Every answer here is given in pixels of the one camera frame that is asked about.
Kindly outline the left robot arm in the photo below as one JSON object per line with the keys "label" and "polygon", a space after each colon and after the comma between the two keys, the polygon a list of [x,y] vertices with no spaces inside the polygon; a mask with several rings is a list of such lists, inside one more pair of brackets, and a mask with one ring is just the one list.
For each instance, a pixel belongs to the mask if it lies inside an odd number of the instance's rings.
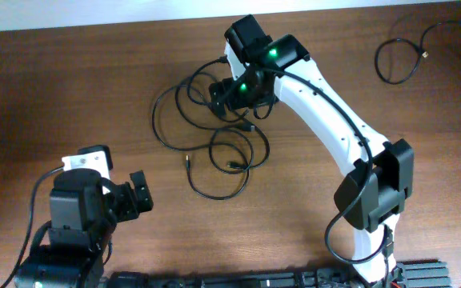
{"label": "left robot arm", "polygon": [[103,275],[103,255],[120,222],[153,209],[140,170],[115,184],[98,171],[62,172],[50,192],[51,220],[41,226],[30,254],[14,278],[16,287],[96,287]]}

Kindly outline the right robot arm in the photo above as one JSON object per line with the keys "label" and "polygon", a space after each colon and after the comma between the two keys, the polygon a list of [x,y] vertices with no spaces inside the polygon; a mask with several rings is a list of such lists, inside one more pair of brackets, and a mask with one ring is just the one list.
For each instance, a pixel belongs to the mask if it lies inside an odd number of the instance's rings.
{"label": "right robot arm", "polygon": [[251,14],[225,32],[222,61],[231,77],[210,86],[218,116],[282,102],[327,148],[344,179],[334,194],[336,222],[353,228],[355,250],[339,261],[352,266],[366,287],[389,287],[400,275],[394,258],[395,227],[413,191],[415,155],[403,139],[390,142],[367,125],[331,88],[315,60],[293,35],[265,34]]}

